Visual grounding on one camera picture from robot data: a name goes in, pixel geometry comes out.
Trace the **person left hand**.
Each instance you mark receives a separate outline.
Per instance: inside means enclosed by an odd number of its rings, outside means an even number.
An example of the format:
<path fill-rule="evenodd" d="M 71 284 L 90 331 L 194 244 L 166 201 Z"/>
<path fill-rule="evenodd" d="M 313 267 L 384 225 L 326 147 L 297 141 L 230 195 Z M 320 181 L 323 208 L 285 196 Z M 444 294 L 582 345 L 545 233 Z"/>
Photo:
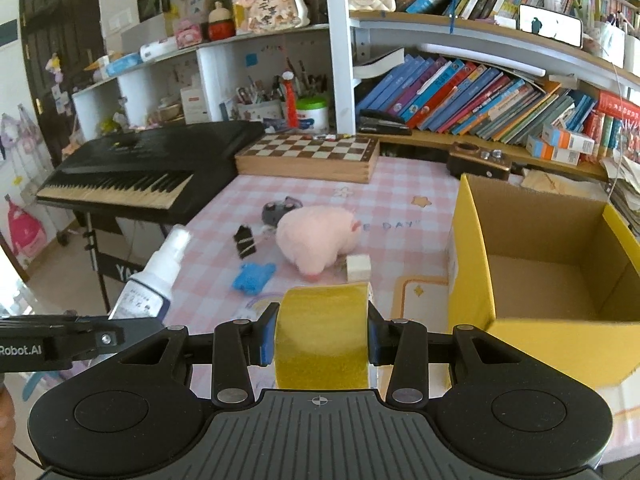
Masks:
<path fill-rule="evenodd" d="M 0 396 L 0 479 L 15 478 L 16 451 L 13 445 L 15 434 L 15 408 L 11 393 L 1 386 Z"/>

